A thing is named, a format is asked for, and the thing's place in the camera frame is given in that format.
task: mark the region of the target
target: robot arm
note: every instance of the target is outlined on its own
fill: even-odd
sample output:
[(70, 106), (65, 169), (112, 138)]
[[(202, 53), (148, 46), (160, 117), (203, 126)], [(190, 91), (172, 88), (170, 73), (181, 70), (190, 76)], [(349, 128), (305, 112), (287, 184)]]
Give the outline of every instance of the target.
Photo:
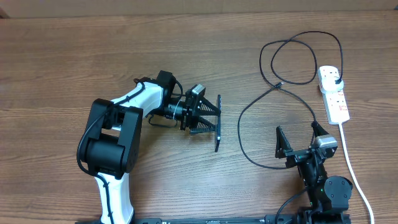
[[(82, 138), (77, 152), (78, 159), (87, 163), (89, 175), (95, 176), (101, 195), (101, 220), (89, 223), (134, 223), (129, 173), (138, 157), (142, 119), (149, 113), (179, 120), (180, 129), (188, 127), (190, 134), (214, 131), (218, 150), (220, 96), (218, 106), (214, 106), (205, 99), (205, 88), (195, 85), (186, 92), (185, 101), (181, 101), (171, 97), (176, 83), (170, 72), (160, 71), (156, 80), (142, 78), (135, 89), (120, 98), (94, 101), (86, 126), (87, 137)], [(118, 105), (134, 94), (138, 95)], [(216, 116), (218, 123), (212, 124), (201, 117), (204, 115)], [(118, 130), (119, 137), (101, 133), (102, 129)]]

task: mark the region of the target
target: power strip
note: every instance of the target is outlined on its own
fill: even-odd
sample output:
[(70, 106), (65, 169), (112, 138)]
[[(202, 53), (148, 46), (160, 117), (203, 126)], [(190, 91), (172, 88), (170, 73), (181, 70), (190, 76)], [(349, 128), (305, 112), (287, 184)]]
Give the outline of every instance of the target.
[(344, 96), (343, 87), (344, 83), (336, 84), (335, 80), (339, 78), (338, 69), (333, 66), (322, 66), (318, 70), (319, 88), (321, 89), (323, 102), (325, 103), (326, 115), (328, 116), (329, 124), (338, 124), (341, 134), (341, 142), (343, 144), (344, 155), (346, 158), (347, 166), (355, 186), (364, 200), (368, 210), (371, 224), (374, 224), (374, 216), (372, 208), (366, 199), (365, 194), (356, 180), (354, 170), (351, 166), (348, 157), (346, 140), (343, 132), (343, 123), (349, 120), (349, 113), (347, 108), (346, 98)]

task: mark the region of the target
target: wooden surface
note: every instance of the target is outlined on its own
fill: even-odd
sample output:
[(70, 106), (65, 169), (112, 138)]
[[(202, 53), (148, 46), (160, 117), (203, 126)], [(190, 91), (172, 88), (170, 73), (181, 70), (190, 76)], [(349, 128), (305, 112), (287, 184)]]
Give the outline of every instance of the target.
[[(0, 223), (73, 223), (101, 215), (94, 178), (76, 164), (76, 146), (90, 106), (134, 88), (133, 79), (173, 72), (184, 89), (206, 86), (206, 97), (223, 98), (222, 141), (151, 127), (145, 120), (130, 193), (137, 217), (261, 217), (275, 213), (302, 189), (296, 169), (267, 170), (248, 162), (236, 124), (248, 102), (266, 91), (259, 74), (260, 48), (304, 30), (340, 38), (345, 54), (345, 93), (351, 120), (344, 127), (351, 162), (376, 223), (398, 219), (398, 13), (306, 12), (208, 16), (135, 16), (0, 20)], [(336, 42), (321, 34), (299, 38), (315, 50), (319, 65), (339, 65)], [(277, 46), (264, 52), (264, 70)], [(308, 80), (313, 59), (291, 44), (275, 69), (294, 81)], [(285, 85), (327, 124), (315, 80)], [(289, 95), (272, 92), (249, 109), (241, 134), (248, 155), (261, 164), (274, 158), (275, 128), (281, 125), (294, 149), (308, 146), (312, 117)], [(325, 163), (328, 175), (349, 179), (341, 145)], [(356, 190), (349, 214), (367, 223)], [(285, 213), (308, 205), (306, 196)]]
[(397, 4), (397, 0), (0, 0), (11, 18), (393, 10)]

